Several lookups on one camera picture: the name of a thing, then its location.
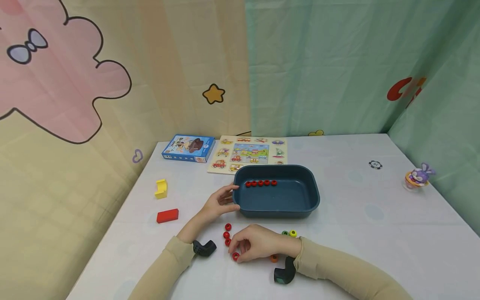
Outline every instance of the vehicle puzzle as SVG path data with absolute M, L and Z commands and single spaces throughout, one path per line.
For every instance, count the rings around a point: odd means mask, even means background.
M 248 165 L 287 164 L 285 138 L 222 135 L 208 162 L 209 173 L 234 175 Z

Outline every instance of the blue box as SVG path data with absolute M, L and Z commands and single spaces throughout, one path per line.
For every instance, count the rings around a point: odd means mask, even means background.
M 177 134 L 163 150 L 164 159 L 206 163 L 213 146 L 213 136 L 193 136 Z
M 252 180 L 276 180 L 272 184 L 249 187 Z M 244 166 L 235 174 L 233 203 L 247 218 L 305 218 L 320 204 L 315 176 L 298 165 Z

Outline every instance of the dark blue tray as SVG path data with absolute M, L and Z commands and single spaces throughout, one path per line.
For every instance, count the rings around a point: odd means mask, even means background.
M 276 180 L 277 186 L 245 186 L 252 180 Z M 312 172 L 297 165 L 245 166 L 235 174 L 233 202 L 251 218 L 305 218 L 320 204 Z

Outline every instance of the yellow curtain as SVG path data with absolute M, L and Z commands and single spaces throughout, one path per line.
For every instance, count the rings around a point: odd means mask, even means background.
M 66 298 L 157 141 L 250 131 L 245 30 L 242 0 L 1 1 L 2 299 Z

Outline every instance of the beige sleeve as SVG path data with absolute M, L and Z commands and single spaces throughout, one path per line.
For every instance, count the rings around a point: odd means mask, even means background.
M 195 256 L 193 245 L 180 241 L 176 236 L 166 245 L 160 256 L 140 278 L 129 300 L 162 300 L 170 295 L 170 289 Z
M 297 272 L 314 279 L 328 279 L 360 300 L 412 300 L 387 273 L 350 254 L 318 245 L 301 237 Z

